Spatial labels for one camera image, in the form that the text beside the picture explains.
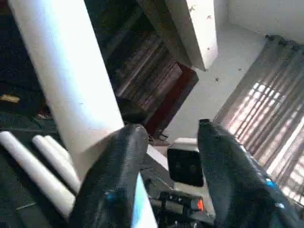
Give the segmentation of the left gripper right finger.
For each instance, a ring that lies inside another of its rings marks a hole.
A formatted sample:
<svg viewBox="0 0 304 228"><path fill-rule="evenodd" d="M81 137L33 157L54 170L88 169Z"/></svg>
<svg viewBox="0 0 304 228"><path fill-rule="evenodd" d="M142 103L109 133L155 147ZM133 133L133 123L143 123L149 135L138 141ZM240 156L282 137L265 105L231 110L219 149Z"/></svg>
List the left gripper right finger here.
<svg viewBox="0 0 304 228"><path fill-rule="evenodd" d="M302 228L278 185L219 123L201 119L198 149L218 228Z"/></svg>

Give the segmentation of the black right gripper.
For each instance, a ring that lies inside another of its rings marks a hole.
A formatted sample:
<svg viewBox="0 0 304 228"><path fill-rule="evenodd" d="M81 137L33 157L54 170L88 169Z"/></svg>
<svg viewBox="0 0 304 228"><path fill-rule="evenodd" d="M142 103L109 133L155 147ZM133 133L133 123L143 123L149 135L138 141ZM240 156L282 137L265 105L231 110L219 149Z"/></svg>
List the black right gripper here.
<svg viewBox="0 0 304 228"><path fill-rule="evenodd" d="M159 228L210 228L212 217L201 196L181 191L162 191L149 197Z"/></svg>

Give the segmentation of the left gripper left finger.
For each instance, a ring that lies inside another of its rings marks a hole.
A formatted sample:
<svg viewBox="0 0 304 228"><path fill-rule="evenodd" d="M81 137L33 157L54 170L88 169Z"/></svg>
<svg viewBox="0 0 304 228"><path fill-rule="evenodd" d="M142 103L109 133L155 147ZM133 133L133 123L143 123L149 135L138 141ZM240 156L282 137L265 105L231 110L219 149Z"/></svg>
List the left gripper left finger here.
<svg viewBox="0 0 304 228"><path fill-rule="evenodd" d="M140 124L113 133L88 170L69 216L71 228L140 228L149 217L144 191L137 191L148 134Z"/></svg>

